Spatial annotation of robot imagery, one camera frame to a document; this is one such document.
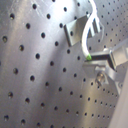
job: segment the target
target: pegboard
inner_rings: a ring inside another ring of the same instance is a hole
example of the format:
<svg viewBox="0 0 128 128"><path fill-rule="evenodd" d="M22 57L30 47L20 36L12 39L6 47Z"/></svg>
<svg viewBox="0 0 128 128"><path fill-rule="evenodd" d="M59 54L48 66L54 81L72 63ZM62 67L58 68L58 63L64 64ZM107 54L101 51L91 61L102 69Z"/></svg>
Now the pegboard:
<svg viewBox="0 0 128 128"><path fill-rule="evenodd" d="M102 33L90 52L127 38L127 0L95 0ZM91 13L88 0L0 1L0 127L107 128L118 100L112 80L97 86L83 68L81 44L63 26Z"/></svg>

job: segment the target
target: white cable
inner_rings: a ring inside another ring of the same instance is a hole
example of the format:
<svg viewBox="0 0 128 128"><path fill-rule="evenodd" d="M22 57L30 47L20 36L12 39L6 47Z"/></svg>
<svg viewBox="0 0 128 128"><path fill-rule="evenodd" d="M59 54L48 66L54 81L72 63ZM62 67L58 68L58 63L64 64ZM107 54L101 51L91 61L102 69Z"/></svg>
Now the white cable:
<svg viewBox="0 0 128 128"><path fill-rule="evenodd" d="M90 0L90 3L92 5L92 14L91 16L89 17L86 25L85 25L85 28L84 28L84 31L83 31L83 35L82 35L82 50L83 50L83 53L86 57L87 60L91 60L91 55L88 51L88 48L87 48L87 38L88 38L88 33L89 33L89 29L93 23L93 20L95 18L98 18L97 17L97 9L96 9L96 5L95 5L95 2L93 0Z"/></svg>

